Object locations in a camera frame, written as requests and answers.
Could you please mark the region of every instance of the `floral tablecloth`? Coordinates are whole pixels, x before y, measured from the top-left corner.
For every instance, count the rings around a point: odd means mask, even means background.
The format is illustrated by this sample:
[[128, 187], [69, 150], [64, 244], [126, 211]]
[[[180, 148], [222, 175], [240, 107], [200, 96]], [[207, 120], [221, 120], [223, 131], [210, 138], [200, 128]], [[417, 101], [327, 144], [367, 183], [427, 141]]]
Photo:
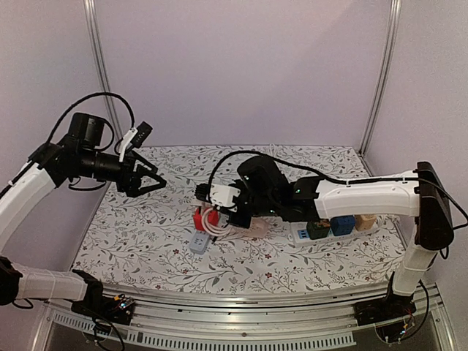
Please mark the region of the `floral tablecloth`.
[[[263, 239], [232, 234], [193, 254], [195, 232], [190, 205], [195, 185], [206, 182], [226, 153], [238, 149], [270, 152], [268, 146], [178, 146], [143, 148], [167, 179], [167, 187], [128, 198], [112, 185], [102, 201], [75, 259], [104, 282], [139, 288], [216, 294], [295, 293], [349, 287], [388, 279], [403, 247], [391, 220], [373, 235], [295, 248], [289, 223], [268, 218]], [[277, 146], [279, 158], [316, 167], [339, 177], [367, 176], [352, 148]], [[248, 155], [228, 159], [218, 184], [238, 178]], [[306, 172], [280, 166], [290, 180]]]

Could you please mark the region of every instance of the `plug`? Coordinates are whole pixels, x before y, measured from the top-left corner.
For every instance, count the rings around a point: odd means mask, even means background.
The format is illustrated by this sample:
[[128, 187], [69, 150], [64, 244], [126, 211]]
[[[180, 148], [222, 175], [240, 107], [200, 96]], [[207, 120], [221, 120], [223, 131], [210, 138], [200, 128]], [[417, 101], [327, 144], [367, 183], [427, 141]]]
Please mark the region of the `plug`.
[[197, 230], [192, 237], [192, 241], [189, 244], [189, 249], [194, 254], [203, 254], [210, 242], [210, 235], [206, 232]]
[[141, 124], [137, 127], [137, 134], [132, 138], [130, 143], [135, 148], [141, 147], [146, 138], [151, 134], [152, 130], [153, 127], [151, 127], [149, 124], [146, 122], [141, 122]]

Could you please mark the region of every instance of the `robotic arm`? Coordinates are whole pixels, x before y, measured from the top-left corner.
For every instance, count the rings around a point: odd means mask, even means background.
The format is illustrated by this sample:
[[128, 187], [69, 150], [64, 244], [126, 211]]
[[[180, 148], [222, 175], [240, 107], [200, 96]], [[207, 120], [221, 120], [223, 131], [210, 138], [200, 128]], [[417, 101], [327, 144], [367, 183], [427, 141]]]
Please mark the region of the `robotic arm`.
[[[119, 155], [112, 155], [97, 148], [106, 123], [103, 118], [76, 113], [68, 133], [57, 144], [46, 142], [40, 146], [0, 193], [0, 305], [24, 298], [63, 298], [77, 301], [72, 305], [74, 312], [90, 317], [105, 316], [104, 306], [112, 301], [102, 296], [102, 283], [89, 274], [28, 268], [11, 263], [1, 256], [1, 251], [34, 206], [67, 179], [87, 177], [99, 182], [112, 181], [119, 192], [129, 197], [166, 185], [157, 168], [132, 150], [141, 146], [152, 128], [145, 122], [132, 128], [121, 142]], [[156, 183], [141, 186], [143, 177], [152, 178]], [[111, 319], [127, 323], [131, 315], [113, 314]]]
[[239, 166], [240, 180], [229, 186], [200, 184], [195, 192], [198, 200], [227, 214], [233, 226], [249, 228], [253, 216], [280, 216], [286, 222], [355, 214], [415, 217], [411, 244], [390, 278], [387, 295], [355, 304], [355, 318], [366, 325], [415, 312], [412, 297], [418, 282], [437, 252], [453, 241], [447, 193], [431, 164], [419, 162], [414, 171], [384, 178], [336, 179], [309, 169], [318, 175], [289, 182], [276, 166], [275, 161], [281, 160], [256, 151], [245, 153], [258, 156]]

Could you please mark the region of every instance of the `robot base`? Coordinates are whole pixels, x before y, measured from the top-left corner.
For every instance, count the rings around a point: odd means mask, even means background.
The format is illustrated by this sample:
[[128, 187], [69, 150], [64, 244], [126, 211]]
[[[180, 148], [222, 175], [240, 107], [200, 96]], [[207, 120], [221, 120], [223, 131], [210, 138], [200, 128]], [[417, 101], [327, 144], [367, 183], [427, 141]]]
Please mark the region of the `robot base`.
[[103, 296], [101, 308], [99, 308], [98, 311], [93, 311], [86, 305], [84, 301], [78, 301], [72, 304], [72, 312], [91, 318], [97, 318], [99, 315], [100, 317], [104, 317], [106, 320], [109, 320], [112, 323], [130, 325], [133, 317], [133, 311], [135, 310], [135, 305], [128, 306], [125, 310], [111, 311], [105, 308], [105, 306], [110, 304], [115, 305], [114, 299]]
[[354, 317], [358, 325], [368, 325], [404, 317], [416, 312], [411, 296], [395, 295], [392, 291], [393, 275], [388, 282], [387, 295], [376, 300], [358, 302], [354, 305]]

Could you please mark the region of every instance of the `white power strip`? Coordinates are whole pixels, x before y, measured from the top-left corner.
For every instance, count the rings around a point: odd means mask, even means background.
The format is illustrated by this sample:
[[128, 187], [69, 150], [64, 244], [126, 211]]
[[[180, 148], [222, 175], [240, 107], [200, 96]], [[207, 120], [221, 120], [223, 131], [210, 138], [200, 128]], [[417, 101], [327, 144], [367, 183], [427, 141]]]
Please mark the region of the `white power strip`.
[[307, 233], [306, 226], [307, 226], [306, 222], [291, 223], [290, 240], [294, 243], [294, 247], [303, 247], [303, 246], [311, 246], [311, 245], [316, 245], [316, 244], [333, 243], [334, 241], [344, 241], [344, 240], [359, 238], [360, 236], [373, 234], [377, 232], [380, 228], [377, 225], [377, 223], [374, 223], [372, 228], [369, 230], [363, 230], [362, 232], [358, 232], [356, 229], [353, 229], [350, 234], [340, 235], [340, 236], [334, 236], [330, 229], [330, 232], [328, 232], [328, 236], [326, 238], [310, 239], [309, 234]]

